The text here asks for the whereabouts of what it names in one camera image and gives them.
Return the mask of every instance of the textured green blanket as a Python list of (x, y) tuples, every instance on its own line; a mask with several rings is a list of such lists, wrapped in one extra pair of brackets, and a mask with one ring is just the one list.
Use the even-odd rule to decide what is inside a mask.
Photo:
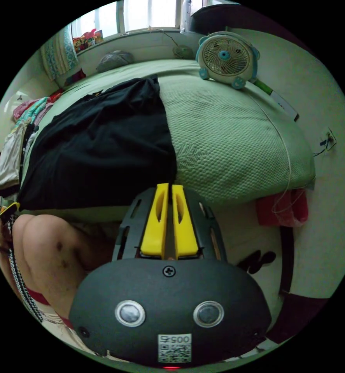
[[(40, 130), (86, 94), (157, 73), (177, 155), (177, 183), (195, 189), (219, 207), (279, 193), (287, 186), (304, 187), (314, 179), (312, 151), (298, 124), (282, 108), (251, 83), (236, 91), (202, 80), (198, 70), (195, 61), (161, 60), (89, 77), (54, 104), (40, 122)], [(101, 222), (122, 218), (125, 211), (96, 207), (44, 212)]]

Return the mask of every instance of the qr code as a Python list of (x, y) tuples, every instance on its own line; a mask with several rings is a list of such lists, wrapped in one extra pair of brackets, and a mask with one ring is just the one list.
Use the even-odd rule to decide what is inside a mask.
[(158, 361), (160, 363), (189, 363), (192, 361), (191, 334), (159, 334)]

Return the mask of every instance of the gray bag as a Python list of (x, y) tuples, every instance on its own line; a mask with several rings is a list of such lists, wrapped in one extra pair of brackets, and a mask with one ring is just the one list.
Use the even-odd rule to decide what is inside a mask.
[(133, 55), (131, 53), (114, 51), (105, 54), (105, 56), (101, 58), (96, 70), (98, 73), (103, 73), (104, 71), (115, 69), (130, 63), (133, 63)]

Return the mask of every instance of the windowsill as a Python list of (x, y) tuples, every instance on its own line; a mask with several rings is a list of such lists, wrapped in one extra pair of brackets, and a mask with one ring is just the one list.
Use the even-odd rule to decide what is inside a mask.
[(161, 29), (159, 29), (159, 30), (156, 30), (156, 29), (149, 30), (149, 29), (146, 28), (146, 29), (141, 29), (141, 30), (135, 30), (135, 31), (126, 32), (124, 34), (115, 34), (115, 35), (107, 36), (106, 38), (103, 38), (103, 42), (98, 43), (96, 45), (92, 45), (92, 46), (88, 47), (87, 49), (84, 49), (84, 50), (78, 52), (76, 55), (80, 56), (81, 54), (83, 54), (83, 53), (85, 53), (85, 52), (87, 52), (87, 51), (89, 51), (89, 50), (91, 50), (93, 48), (96, 48), (96, 47), (98, 47), (100, 45), (112, 42), (114, 40), (127, 38), (127, 37), (132, 36), (132, 35), (142, 35), (142, 34), (151, 34), (151, 33), (163, 33), (163, 31), (164, 32), (176, 32), (176, 33), (180, 33), (180, 30), (178, 28), (175, 28), (175, 27), (163, 28), (163, 31), (161, 31)]

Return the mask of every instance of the person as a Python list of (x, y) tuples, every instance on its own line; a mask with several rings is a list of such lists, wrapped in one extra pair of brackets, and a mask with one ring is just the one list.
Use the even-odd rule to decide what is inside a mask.
[(115, 245), (114, 239), (89, 235), (53, 215), (19, 216), (12, 240), (16, 264), (31, 297), (50, 305), (63, 320), (69, 318), (80, 283), (89, 272), (111, 261)]

